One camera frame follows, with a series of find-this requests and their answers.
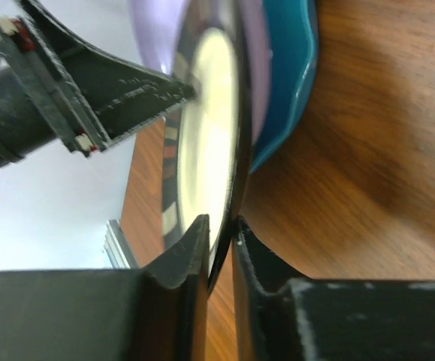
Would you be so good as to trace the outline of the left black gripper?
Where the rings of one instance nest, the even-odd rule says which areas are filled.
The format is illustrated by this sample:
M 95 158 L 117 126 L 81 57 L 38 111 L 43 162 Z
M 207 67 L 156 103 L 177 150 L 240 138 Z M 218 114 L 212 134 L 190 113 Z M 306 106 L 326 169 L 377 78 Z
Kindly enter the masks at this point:
M 0 17 L 0 168 L 54 139 L 88 156 L 196 96 L 189 84 L 100 50 L 38 1 Z

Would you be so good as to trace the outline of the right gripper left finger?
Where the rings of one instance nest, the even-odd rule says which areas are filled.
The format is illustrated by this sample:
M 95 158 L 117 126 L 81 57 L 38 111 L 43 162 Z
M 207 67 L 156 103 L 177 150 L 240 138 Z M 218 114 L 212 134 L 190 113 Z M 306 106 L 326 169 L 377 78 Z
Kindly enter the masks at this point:
M 0 360 L 203 360 L 209 218 L 143 268 L 0 272 Z

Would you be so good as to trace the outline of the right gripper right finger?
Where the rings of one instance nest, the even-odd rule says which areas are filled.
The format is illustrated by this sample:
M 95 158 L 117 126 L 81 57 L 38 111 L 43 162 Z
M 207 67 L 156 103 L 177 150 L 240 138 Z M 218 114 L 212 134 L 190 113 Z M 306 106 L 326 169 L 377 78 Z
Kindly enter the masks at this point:
M 241 360 L 435 360 L 435 281 L 308 278 L 243 218 L 232 264 Z

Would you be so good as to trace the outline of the black striped rim plate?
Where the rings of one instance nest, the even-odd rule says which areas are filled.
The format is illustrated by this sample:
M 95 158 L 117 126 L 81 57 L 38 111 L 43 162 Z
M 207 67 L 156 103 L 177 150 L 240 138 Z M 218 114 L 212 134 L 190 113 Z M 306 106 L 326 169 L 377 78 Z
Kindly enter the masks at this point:
M 165 118 L 162 235 L 177 243 L 209 217 L 209 288 L 225 261 L 250 164 L 252 94 L 237 1 L 189 1 L 173 54 L 173 76 L 196 97 Z

